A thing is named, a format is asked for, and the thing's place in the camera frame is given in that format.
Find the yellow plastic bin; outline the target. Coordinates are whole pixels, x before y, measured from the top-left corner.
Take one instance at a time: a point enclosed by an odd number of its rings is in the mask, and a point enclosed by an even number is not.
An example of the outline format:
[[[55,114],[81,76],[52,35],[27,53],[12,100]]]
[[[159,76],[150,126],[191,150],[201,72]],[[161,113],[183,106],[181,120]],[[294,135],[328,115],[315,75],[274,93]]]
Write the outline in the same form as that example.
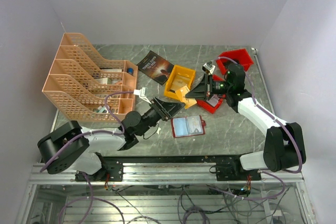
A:
[[[194,69],[175,65],[165,84],[164,96],[174,100],[179,100],[175,91],[184,86],[187,86],[190,89],[195,76],[196,71]]]

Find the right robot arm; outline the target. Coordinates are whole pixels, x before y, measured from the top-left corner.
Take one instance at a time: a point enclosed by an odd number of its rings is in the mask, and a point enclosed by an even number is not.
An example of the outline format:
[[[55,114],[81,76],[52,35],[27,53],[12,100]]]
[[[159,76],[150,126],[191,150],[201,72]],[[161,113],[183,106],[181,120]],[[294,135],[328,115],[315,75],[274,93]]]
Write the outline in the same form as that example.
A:
[[[306,162],[301,126],[275,116],[256,100],[253,92],[246,90],[249,77],[242,65],[232,60],[223,81],[214,80],[214,68],[211,62],[203,65],[202,80],[184,98],[208,101],[214,95],[224,97],[230,108],[249,119],[265,136],[263,151],[243,154],[240,162],[231,167],[232,175],[241,180],[254,169],[300,173]]]

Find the white magnetic stripe card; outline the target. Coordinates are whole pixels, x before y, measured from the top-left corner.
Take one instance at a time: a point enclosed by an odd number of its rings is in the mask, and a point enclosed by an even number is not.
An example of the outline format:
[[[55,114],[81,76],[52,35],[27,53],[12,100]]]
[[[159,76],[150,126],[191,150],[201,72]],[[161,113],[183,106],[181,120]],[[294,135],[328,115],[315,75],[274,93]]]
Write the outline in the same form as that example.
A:
[[[200,116],[189,116],[187,118],[188,131],[190,134],[203,134],[202,119]]]

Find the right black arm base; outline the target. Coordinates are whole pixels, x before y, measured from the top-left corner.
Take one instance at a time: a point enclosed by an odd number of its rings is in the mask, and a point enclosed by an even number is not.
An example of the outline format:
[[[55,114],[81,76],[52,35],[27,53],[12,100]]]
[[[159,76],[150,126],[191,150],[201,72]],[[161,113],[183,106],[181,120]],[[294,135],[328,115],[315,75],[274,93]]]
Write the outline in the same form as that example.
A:
[[[252,181],[261,180],[261,175],[258,170],[244,170],[237,164],[215,164],[209,168],[209,172],[216,176],[217,181]]]

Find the red leather card holder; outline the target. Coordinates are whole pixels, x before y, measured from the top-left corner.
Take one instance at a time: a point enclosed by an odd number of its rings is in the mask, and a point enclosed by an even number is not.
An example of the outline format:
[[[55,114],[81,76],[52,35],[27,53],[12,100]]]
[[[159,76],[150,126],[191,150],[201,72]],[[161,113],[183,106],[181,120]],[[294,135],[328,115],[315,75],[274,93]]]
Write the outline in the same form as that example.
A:
[[[198,136],[198,135],[204,135],[205,134],[205,126],[206,122],[202,119],[202,126],[204,133],[203,134],[190,134],[188,131],[188,124],[187,124],[187,118],[189,116],[185,117],[177,117],[171,119],[171,127],[172,127],[172,134],[174,138],[181,138],[181,137],[189,137],[189,136]]]

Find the gold card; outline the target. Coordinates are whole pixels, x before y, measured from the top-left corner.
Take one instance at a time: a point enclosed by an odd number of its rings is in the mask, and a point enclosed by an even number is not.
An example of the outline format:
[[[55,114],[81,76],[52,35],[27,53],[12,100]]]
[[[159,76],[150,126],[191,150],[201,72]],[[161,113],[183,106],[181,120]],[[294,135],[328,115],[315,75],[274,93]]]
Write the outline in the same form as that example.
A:
[[[197,104],[197,101],[195,99],[186,97],[186,95],[189,93],[189,91],[190,90],[189,90],[188,86],[183,86],[181,88],[178,88],[175,91],[175,94],[177,95],[180,102],[185,104],[184,108],[186,110]]]

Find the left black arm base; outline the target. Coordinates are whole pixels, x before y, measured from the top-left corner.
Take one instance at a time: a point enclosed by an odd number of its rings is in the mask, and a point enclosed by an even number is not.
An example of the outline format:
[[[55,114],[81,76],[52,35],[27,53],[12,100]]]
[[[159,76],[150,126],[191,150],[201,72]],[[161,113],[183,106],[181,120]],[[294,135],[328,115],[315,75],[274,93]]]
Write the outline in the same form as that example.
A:
[[[76,167],[78,171],[75,175],[76,182],[85,182],[84,173],[87,175],[91,182],[121,182],[123,179],[123,165],[120,163],[93,163],[84,164]]]

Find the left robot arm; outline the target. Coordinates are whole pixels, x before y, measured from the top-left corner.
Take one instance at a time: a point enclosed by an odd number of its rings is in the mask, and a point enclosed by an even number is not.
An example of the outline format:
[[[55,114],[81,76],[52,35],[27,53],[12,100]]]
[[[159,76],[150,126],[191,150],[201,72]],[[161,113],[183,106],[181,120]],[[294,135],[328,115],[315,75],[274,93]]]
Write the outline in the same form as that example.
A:
[[[172,119],[184,106],[182,102],[164,102],[153,98],[144,114],[131,111],[118,128],[94,130],[69,121],[43,137],[37,147],[44,166],[41,171],[59,174],[68,169],[83,172],[94,180],[102,180],[109,173],[102,152],[107,148],[115,151],[129,150],[160,121]]]

